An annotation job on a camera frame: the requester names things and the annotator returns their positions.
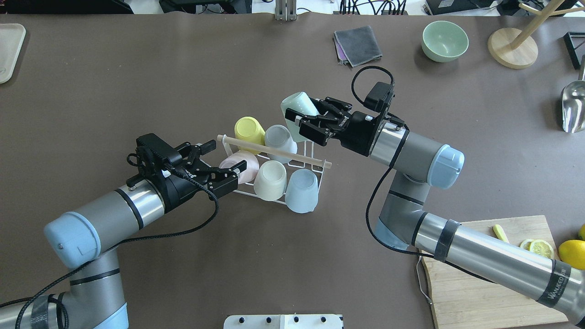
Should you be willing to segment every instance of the wooden stand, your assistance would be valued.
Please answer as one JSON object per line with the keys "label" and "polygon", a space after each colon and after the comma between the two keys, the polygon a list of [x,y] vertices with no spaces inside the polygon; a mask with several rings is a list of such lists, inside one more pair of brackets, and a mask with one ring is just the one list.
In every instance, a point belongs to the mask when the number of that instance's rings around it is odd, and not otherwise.
{"label": "wooden stand", "polygon": [[[536,17],[523,31],[514,28],[495,31],[487,41],[490,54],[498,63],[509,68],[521,69],[534,64],[538,57],[538,46],[530,35],[550,16],[585,10],[585,7],[580,7],[555,11],[563,1],[551,0],[542,11],[520,4],[520,8],[533,13]],[[585,6],[585,0],[579,0],[579,2]]]}

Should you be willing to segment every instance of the metal bracket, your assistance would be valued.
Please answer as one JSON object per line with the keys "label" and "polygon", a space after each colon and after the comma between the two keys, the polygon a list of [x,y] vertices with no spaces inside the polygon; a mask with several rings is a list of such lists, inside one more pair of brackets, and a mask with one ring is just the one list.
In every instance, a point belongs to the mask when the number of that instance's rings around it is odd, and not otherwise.
{"label": "metal bracket", "polygon": [[343,329],[337,314],[266,314],[229,316],[223,329]]}
{"label": "metal bracket", "polygon": [[276,20],[297,20],[297,0],[276,0]]}

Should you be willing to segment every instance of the wooden cutting board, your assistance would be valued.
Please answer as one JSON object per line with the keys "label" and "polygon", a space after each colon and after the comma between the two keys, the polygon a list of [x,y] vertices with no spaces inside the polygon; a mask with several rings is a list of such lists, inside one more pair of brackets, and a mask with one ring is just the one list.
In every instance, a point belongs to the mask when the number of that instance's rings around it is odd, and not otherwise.
{"label": "wooden cutting board", "polygon": [[[510,243],[542,239],[558,253],[544,216],[529,216],[464,222],[464,226],[495,237],[492,227],[500,224]],[[449,265],[423,257],[436,329],[496,329],[558,323],[567,317],[506,287],[469,276]]]}

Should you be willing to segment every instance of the white label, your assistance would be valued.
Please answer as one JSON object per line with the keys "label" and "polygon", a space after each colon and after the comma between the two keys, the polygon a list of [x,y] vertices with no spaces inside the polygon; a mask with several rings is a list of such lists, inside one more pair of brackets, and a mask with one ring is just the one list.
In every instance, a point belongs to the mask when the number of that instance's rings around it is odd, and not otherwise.
{"label": "white label", "polygon": [[439,4],[439,8],[444,8],[444,7],[451,7],[453,5],[455,0],[443,0],[441,1],[441,3]]}

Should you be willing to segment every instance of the white cup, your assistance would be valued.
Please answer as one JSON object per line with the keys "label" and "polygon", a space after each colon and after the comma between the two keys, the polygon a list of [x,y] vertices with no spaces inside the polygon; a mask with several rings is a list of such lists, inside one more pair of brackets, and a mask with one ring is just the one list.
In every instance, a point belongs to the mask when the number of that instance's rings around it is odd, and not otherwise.
{"label": "white cup", "polygon": [[284,202],[295,213],[313,211],[319,202],[319,182],[315,173],[308,169],[295,171],[288,181]]}
{"label": "white cup", "polygon": [[[290,131],[285,126],[274,125],[266,130],[264,136],[264,144],[270,148],[278,149],[288,153],[297,153],[297,143],[292,139]],[[280,163],[288,163],[292,160],[289,157],[268,154],[271,160],[278,161]]]}
{"label": "white cup", "polygon": [[238,184],[247,183],[256,178],[260,167],[256,156],[248,151],[237,151],[219,164],[220,168],[231,168],[242,160],[246,161],[246,170],[238,174]]}
{"label": "white cup", "polygon": [[287,170],[282,163],[266,161],[260,166],[254,180],[254,192],[266,201],[278,200],[287,188]]}
{"label": "white cup", "polygon": [[[304,92],[300,91],[295,94],[290,95],[289,97],[285,98],[282,103],[280,103],[280,109],[283,110],[283,115],[286,113],[287,108],[291,108],[297,112],[306,114],[306,115],[318,115],[319,112],[317,108],[311,102],[309,96]],[[295,142],[304,142],[308,140],[304,138],[298,133],[299,127],[294,124],[294,122],[286,120],[288,130],[291,133],[291,136]]]}

